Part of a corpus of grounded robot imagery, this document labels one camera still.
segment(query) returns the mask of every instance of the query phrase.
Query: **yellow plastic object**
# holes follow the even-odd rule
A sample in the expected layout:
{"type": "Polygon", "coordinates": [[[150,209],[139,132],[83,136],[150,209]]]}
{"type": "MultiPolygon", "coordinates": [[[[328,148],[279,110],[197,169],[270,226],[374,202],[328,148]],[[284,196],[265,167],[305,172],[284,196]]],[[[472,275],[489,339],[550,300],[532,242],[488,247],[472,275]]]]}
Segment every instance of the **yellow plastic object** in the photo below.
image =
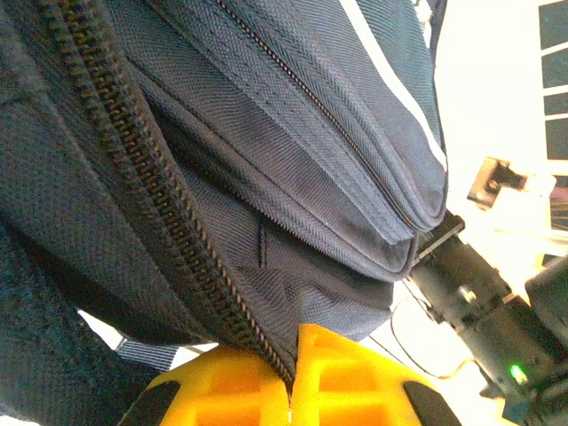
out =
{"type": "Polygon", "coordinates": [[[249,352],[218,347],[148,386],[181,384],[161,426],[289,426],[284,382],[249,352]]]}
{"type": "Polygon", "coordinates": [[[336,335],[300,326],[294,426],[421,426],[403,389],[414,381],[432,387],[413,370],[336,335]]]}
{"type": "MultiPolygon", "coordinates": [[[[291,408],[284,382],[257,355],[224,347],[158,376],[145,393],[180,384],[169,406],[171,397],[158,397],[167,409],[161,426],[421,426],[403,389],[408,381],[432,387],[358,343],[302,325],[291,408]]],[[[152,408],[141,404],[130,410],[136,420],[126,422],[127,414],[120,424],[144,423],[152,408]]]]}

